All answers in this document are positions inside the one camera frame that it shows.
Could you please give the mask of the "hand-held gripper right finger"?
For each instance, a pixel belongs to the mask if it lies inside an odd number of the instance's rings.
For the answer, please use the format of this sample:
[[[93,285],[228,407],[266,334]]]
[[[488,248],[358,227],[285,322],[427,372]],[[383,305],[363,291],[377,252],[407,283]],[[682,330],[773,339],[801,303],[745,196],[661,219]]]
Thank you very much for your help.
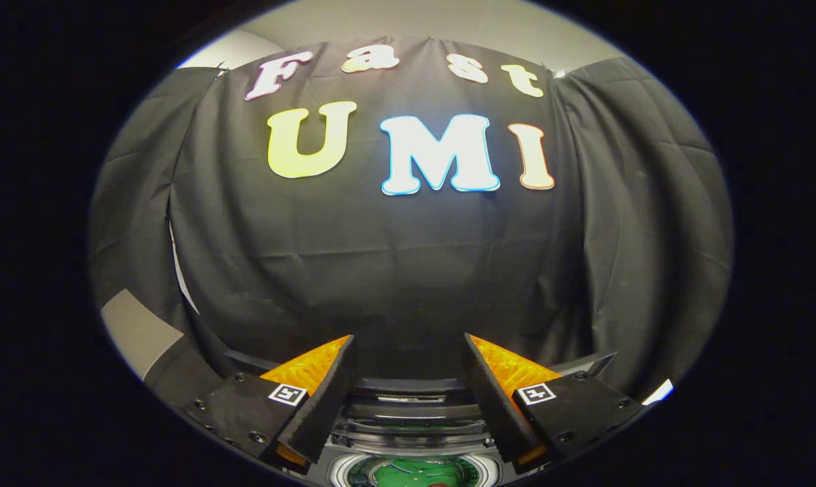
[[[569,374],[464,333],[463,367],[504,462],[559,465],[600,446],[645,406],[585,371]]]

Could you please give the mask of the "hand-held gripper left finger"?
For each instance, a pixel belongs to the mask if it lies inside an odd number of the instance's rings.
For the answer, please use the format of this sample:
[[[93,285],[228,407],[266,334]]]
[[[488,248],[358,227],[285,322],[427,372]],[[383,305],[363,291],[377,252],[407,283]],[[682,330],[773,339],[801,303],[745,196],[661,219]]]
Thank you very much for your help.
[[[181,410],[256,461],[305,469],[319,461],[353,372],[355,337],[346,335],[266,374],[229,376]]]

